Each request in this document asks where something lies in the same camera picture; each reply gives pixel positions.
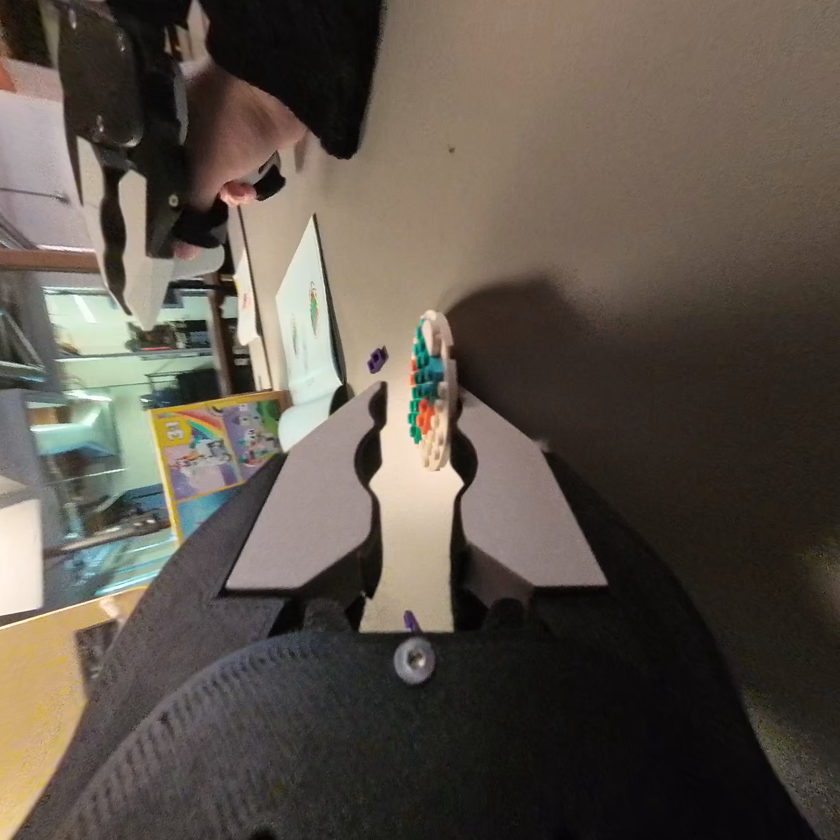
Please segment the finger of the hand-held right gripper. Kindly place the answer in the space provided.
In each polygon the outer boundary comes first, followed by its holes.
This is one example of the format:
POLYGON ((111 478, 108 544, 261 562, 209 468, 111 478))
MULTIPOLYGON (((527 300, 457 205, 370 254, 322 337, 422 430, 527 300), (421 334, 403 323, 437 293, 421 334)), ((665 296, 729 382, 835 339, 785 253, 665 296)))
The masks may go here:
POLYGON ((102 202, 106 195, 106 182, 98 147, 82 138, 73 136, 77 154, 77 191, 81 213, 91 247, 100 270, 106 270, 106 244, 102 232, 102 202))
POLYGON ((163 203, 154 213, 146 179, 135 171, 102 170, 98 184, 98 265, 106 288, 143 329, 158 319, 169 286, 223 266, 226 239, 198 255, 172 254, 179 213, 163 203))

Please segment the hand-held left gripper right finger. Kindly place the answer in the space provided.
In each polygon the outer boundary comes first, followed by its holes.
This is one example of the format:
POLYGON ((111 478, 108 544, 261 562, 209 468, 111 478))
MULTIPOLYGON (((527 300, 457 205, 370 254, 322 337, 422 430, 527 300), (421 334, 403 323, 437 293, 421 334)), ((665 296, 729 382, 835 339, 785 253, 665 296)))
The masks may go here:
POLYGON ((482 605, 607 586, 546 454, 482 401, 463 401, 468 477, 459 499, 464 588, 482 605))

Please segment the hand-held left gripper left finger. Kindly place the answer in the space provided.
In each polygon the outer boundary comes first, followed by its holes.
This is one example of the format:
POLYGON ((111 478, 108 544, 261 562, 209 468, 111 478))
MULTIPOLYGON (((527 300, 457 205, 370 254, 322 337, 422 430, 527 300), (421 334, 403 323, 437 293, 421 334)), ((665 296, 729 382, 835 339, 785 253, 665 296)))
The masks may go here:
POLYGON ((373 597, 382 577, 380 506, 387 384, 343 404, 290 449, 226 581, 233 593, 373 597))

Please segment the round white lego plate build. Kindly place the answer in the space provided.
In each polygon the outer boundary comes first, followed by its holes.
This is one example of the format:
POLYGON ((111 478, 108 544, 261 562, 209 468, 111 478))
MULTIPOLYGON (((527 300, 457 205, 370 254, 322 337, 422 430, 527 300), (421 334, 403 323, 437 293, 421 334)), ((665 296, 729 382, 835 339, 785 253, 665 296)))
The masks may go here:
POLYGON ((425 311, 414 330, 409 385, 409 436, 422 467, 439 471, 449 461, 459 398, 454 337, 440 311, 425 311))

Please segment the person's right forearm black sleeve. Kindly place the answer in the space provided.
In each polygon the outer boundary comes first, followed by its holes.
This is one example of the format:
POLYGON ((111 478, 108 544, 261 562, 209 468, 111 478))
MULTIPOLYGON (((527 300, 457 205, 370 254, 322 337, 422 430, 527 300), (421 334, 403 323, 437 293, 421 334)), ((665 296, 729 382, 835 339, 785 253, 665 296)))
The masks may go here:
POLYGON ((381 1, 200 2, 215 64, 287 107, 338 160, 361 146, 381 1))

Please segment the yellow lego set box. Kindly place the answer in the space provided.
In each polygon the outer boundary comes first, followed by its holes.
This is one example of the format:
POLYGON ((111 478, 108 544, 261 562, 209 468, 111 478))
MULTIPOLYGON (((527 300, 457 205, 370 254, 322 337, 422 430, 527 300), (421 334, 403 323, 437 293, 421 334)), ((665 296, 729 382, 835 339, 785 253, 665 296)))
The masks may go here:
POLYGON ((280 453, 286 402, 283 392, 255 392, 148 412, 177 545, 280 453))

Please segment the person's right hand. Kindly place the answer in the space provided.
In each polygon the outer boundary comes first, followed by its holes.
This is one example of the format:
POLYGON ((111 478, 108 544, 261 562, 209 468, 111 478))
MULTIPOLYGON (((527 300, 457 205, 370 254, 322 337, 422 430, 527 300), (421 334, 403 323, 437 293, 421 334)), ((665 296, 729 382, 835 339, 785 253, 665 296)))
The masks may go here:
POLYGON ((216 200, 256 200, 246 178, 275 154, 304 140, 308 129, 276 98, 209 58, 185 67, 190 208, 204 213, 216 200))

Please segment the white paper sheet red print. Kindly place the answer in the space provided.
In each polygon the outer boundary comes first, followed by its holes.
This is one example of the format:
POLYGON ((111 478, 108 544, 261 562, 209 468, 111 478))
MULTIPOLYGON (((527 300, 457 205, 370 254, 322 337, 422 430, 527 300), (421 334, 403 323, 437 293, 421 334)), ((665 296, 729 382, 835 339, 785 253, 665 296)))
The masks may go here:
POLYGON ((234 285, 237 291, 237 338, 248 351, 255 390, 272 390, 266 346, 259 324, 259 308, 247 248, 241 245, 234 258, 234 285))

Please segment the light blue instruction booklet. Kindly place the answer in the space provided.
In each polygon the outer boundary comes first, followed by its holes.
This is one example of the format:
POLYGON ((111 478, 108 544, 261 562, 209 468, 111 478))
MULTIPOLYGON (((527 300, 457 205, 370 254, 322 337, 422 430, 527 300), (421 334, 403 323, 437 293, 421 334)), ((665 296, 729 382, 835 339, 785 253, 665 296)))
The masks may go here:
POLYGON ((347 368, 316 214, 276 294, 285 390, 291 406, 330 409, 347 396, 347 368))

